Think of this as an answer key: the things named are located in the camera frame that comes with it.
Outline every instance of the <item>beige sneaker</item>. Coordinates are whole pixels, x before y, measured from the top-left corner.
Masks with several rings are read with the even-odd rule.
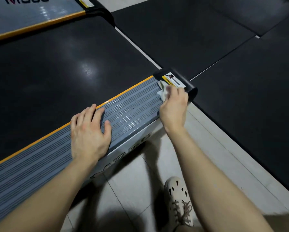
[[[190,212],[193,207],[184,181],[179,177],[169,178],[164,186],[164,194],[169,211],[169,231],[175,231],[180,225],[192,227]]]

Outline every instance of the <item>person's left arm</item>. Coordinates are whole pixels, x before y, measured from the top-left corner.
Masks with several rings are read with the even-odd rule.
[[[105,122],[104,134],[100,130],[104,108],[95,110],[93,104],[71,119],[72,162],[7,215],[0,231],[60,231],[75,195],[111,142],[110,122]]]

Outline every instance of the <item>hand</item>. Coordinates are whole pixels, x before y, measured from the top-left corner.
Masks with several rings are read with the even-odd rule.
[[[160,119],[166,132],[176,132],[184,127],[188,108],[188,94],[184,88],[168,86],[168,97],[160,107]]]
[[[73,116],[70,121],[72,158],[83,161],[91,167],[106,154],[111,142],[110,122],[105,121],[104,134],[100,129],[100,120],[105,109],[95,110],[96,104],[93,104]]]

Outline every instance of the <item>person's right arm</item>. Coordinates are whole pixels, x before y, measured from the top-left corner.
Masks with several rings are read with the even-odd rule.
[[[168,90],[160,118],[204,228],[213,232],[273,232],[260,210],[204,155],[184,128],[188,94],[183,88],[171,86]]]

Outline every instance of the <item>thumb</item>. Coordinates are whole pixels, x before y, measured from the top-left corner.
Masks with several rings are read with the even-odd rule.
[[[110,121],[106,120],[104,127],[105,127],[104,137],[106,138],[108,142],[111,142],[112,127],[111,127]]]

